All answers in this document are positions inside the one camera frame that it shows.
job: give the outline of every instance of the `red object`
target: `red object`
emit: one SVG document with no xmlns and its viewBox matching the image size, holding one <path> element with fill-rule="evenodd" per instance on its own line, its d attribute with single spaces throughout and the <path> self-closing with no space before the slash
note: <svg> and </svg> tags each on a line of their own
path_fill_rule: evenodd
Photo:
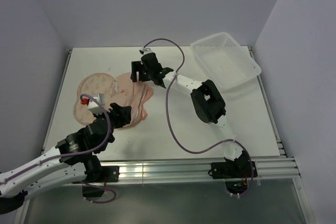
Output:
<svg viewBox="0 0 336 224">
<path fill-rule="evenodd" d="M 90 99 L 88 99 L 88 98 L 83 98 L 83 100 L 80 101 L 80 104 L 88 105 L 88 104 L 89 104 L 89 101 L 90 101 Z"/>
</svg>

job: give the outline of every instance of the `white plastic basket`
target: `white plastic basket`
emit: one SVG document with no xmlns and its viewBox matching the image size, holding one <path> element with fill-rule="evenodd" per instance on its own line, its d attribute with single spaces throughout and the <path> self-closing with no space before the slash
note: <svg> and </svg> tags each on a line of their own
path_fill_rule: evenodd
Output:
<svg viewBox="0 0 336 224">
<path fill-rule="evenodd" d="M 214 34 L 190 45 L 202 70 L 224 91 L 261 73 L 260 66 L 228 33 Z"/>
</svg>

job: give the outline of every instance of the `white table surface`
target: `white table surface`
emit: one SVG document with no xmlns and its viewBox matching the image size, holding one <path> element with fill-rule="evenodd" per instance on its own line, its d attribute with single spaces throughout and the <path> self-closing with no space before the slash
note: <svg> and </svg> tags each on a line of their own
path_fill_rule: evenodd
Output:
<svg viewBox="0 0 336 224">
<path fill-rule="evenodd" d="M 182 49 L 185 52 L 186 62 L 180 74 L 199 81 L 208 79 L 195 62 L 189 47 Z M 152 50 L 163 67 L 176 69 L 181 63 L 181 53 L 175 47 L 152 47 Z M 100 72 L 116 77 L 124 72 L 130 72 L 131 61 L 140 58 L 138 47 L 74 48 L 47 137 L 46 150 L 82 127 L 75 120 L 72 110 L 78 85 L 85 77 Z M 101 160 L 223 157 L 225 144 L 200 155 L 189 154 L 180 149 L 167 126 L 164 107 L 166 90 L 150 82 L 148 85 L 154 89 L 153 97 L 144 105 L 148 117 L 133 128 L 115 130 L 113 135 L 116 140 L 98 155 Z M 222 93 L 222 96 L 226 102 L 230 128 L 236 135 L 236 140 L 248 149 L 250 155 L 279 156 L 276 138 L 257 78 L 232 91 Z M 218 142 L 209 125 L 201 122 L 196 116 L 190 97 L 171 90 L 169 105 L 174 132 L 186 148 L 199 151 Z"/>
</svg>

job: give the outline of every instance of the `white wall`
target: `white wall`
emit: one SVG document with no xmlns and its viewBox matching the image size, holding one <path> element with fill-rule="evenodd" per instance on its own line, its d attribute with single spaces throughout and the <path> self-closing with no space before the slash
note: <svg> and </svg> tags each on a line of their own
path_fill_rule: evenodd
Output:
<svg viewBox="0 0 336 224">
<path fill-rule="evenodd" d="M 336 0 L 278 0 L 255 45 L 318 223 L 336 220 Z"/>
<path fill-rule="evenodd" d="M 0 171 L 41 151 L 66 51 L 36 0 L 0 0 Z M 14 213 L 0 216 L 11 223 Z"/>
<path fill-rule="evenodd" d="M 242 45 L 254 45 L 276 0 L 39 2 L 68 46 L 108 47 L 140 46 L 158 37 L 188 46 L 220 31 Z"/>
</svg>

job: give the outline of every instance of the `glass panel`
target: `glass panel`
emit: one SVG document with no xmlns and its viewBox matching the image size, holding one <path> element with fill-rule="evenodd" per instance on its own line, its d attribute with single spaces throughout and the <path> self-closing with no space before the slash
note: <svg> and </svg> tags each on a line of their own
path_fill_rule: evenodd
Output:
<svg viewBox="0 0 336 224">
<path fill-rule="evenodd" d="M 79 186 L 41 194 L 25 224 L 305 223 L 292 179 L 262 180 L 241 199 L 229 197 L 223 182 L 111 187 L 118 195 L 108 204 L 83 201 Z"/>
</svg>

